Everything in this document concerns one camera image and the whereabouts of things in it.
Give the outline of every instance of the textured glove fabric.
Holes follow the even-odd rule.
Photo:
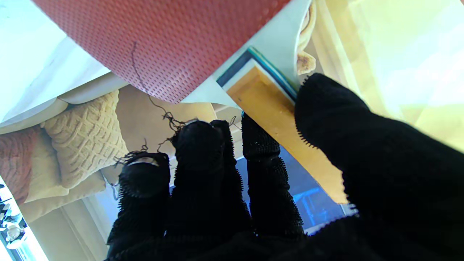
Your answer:
[[[288,192],[288,174],[279,157],[279,143],[246,114],[242,117],[242,133],[251,216],[258,235],[302,235],[303,222]]]

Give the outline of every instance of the wooden strip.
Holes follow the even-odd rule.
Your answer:
[[[227,94],[320,184],[336,203],[347,203],[342,173],[322,151],[309,148],[296,130],[294,105],[273,81],[254,67]]]

